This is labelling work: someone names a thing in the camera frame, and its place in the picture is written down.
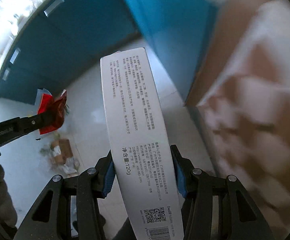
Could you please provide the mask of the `brown cardboard box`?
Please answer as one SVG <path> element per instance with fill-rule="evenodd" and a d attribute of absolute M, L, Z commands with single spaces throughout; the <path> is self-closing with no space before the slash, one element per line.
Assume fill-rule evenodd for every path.
<path fill-rule="evenodd" d="M 53 159 L 56 164 L 63 165 L 73 157 L 69 139 L 58 139 L 51 143 Z"/>

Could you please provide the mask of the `white toothpaste box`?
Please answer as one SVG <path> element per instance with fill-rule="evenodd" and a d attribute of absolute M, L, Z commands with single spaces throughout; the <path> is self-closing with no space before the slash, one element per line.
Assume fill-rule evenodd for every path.
<path fill-rule="evenodd" d="M 137 239 L 183 239 L 165 122 L 144 48 L 100 60 L 110 151 Z"/>

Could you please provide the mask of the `red snack wrapper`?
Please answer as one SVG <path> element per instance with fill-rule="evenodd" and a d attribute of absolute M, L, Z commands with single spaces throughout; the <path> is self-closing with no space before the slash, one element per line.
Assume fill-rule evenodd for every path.
<path fill-rule="evenodd" d="M 65 121 L 65 107 L 67 103 L 67 90 L 63 90 L 60 97 L 55 99 L 46 89 L 38 89 L 35 104 L 38 106 L 37 114 L 46 114 L 45 124 L 39 128 L 39 134 L 44 135 L 61 128 Z"/>

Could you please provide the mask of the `blue kitchen cabinet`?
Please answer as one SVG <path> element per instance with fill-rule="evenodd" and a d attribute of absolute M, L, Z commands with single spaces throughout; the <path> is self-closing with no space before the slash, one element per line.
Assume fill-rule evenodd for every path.
<path fill-rule="evenodd" d="M 0 72 L 0 98 L 33 104 L 53 95 L 102 56 L 141 35 L 183 99 L 217 15 L 209 0 L 48 0 L 23 27 Z"/>

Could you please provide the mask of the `crumpled white bag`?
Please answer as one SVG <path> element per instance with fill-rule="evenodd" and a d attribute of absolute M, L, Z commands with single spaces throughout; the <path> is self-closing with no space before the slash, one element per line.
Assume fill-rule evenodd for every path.
<path fill-rule="evenodd" d="M 64 164 L 59 165 L 59 168 L 66 174 L 77 174 L 80 167 L 78 159 L 75 157 L 67 158 Z"/>

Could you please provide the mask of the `checkered tablecloth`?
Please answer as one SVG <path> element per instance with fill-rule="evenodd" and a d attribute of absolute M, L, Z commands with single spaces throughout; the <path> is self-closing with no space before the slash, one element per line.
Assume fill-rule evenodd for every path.
<path fill-rule="evenodd" d="M 290 235 L 290 1 L 225 0 L 187 103 L 220 174 L 249 191 L 276 239 Z"/>

